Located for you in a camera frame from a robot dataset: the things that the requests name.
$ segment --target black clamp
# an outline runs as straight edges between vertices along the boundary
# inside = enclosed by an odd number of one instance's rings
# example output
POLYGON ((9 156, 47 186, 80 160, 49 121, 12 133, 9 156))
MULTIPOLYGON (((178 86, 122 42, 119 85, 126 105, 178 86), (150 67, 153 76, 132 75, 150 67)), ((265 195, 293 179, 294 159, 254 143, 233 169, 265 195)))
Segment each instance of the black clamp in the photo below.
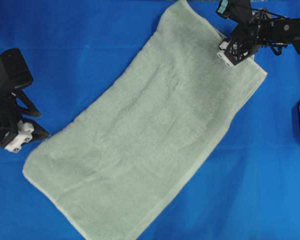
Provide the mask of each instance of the black clamp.
POLYGON ((33 77, 18 48, 0 55, 0 146, 10 152, 17 153, 22 145, 50 135, 35 121, 23 117, 41 115, 22 91, 32 82, 33 77), (17 99, 27 108, 19 106, 17 99))

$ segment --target blue cloth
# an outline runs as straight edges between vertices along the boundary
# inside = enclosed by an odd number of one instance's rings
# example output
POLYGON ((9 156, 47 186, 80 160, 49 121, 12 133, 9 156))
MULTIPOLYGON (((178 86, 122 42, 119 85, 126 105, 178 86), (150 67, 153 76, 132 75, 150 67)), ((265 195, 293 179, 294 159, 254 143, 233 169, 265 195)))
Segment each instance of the blue cloth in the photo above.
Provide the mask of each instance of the blue cloth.
MULTIPOLYGON (((121 75, 170 1, 0 0, 0 53, 21 49, 33 75, 26 94, 55 134, 121 75)), ((221 32, 231 20, 216 2, 191 6, 221 32)), ((300 0, 254 3, 292 18, 300 0)), ((140 240, 300 240, 300 56, 264 48, 268 77, 237 114, 212 155, 140 240)), ((0 149, 0 240, 81 240, 54 205, 22 176, 26 157, 0 149)))

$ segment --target cable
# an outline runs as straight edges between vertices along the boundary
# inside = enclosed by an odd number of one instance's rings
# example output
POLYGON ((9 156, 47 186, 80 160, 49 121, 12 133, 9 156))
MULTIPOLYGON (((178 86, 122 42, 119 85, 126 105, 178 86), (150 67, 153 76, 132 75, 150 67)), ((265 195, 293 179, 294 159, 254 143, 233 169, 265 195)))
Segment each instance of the cable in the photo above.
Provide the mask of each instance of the cable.
POLYGON ((271 15, 274 15, 274 16, 277 16, 277 17, 280 17, 280 18, 289 19, 288 17, 282 16, 282 15, 279 15, 279 14, 275 14, 273 12, 270 12, 270 11, 267 11, 267 10, 264 10, 264 9, 260 10, 260 9, 256 9, 256 8, 243 6, 243 5, 237 4, 237 3, 233 3, 233 4, 238 6, 238 7, 244 8, 244 9, 250 9, 250 10, 253 10, 253 11, 257 11, 257 12, 264 12, 264 13, 271 14, 271 15))

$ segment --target towel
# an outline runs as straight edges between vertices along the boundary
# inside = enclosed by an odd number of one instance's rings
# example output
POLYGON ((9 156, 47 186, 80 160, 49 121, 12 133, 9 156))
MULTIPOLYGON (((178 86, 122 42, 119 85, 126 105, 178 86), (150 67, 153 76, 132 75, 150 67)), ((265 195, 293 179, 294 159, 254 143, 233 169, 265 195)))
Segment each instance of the towel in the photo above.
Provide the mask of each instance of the towel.
POLYGON ((251 58, 226 67, 221 40, 179 0, 122 76, 29 155, 24 176, 84 238, 136 239, 263 82, 251 58))

